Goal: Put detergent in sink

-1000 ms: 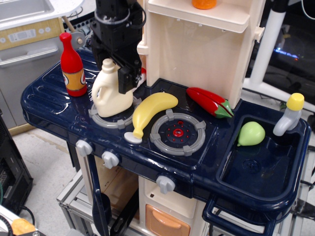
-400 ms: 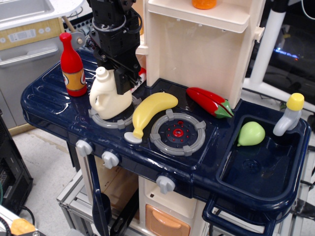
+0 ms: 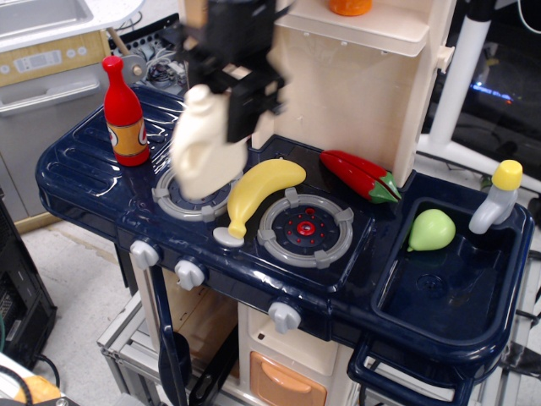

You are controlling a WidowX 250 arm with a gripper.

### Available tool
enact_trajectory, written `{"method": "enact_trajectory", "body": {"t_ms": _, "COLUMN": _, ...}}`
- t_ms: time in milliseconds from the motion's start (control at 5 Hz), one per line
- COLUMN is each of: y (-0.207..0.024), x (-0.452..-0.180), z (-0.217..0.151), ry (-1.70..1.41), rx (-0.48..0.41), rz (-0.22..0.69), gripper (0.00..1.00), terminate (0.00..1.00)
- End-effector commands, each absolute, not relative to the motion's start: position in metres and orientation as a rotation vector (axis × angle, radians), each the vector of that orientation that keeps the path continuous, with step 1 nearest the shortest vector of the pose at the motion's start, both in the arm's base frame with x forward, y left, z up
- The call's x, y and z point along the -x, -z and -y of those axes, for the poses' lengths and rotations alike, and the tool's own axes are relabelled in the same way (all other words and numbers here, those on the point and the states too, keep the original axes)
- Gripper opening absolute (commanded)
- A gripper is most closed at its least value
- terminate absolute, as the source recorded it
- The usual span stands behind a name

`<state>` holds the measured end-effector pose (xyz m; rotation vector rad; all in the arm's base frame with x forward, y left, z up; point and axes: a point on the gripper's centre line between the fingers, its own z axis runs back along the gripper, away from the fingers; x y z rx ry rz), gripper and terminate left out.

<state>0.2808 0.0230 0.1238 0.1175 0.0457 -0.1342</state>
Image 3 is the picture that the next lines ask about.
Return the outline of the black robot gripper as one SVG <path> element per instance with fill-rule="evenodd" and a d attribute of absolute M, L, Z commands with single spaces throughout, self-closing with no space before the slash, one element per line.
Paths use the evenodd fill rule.
<path fill-rule="evenodd" d="M 275 22 L 291 4 L 277 1 L 181 1 L 177 58 L 188 65 L 189 86 L 206 85 L 214 94 L 229 96 L 227 141 L 250 136 L 265 112 L 284 110 L 280 99 L 285 80 L 269 62 Z M 235 79 L 225 72 L 232 65 L 254 78 Z"/>

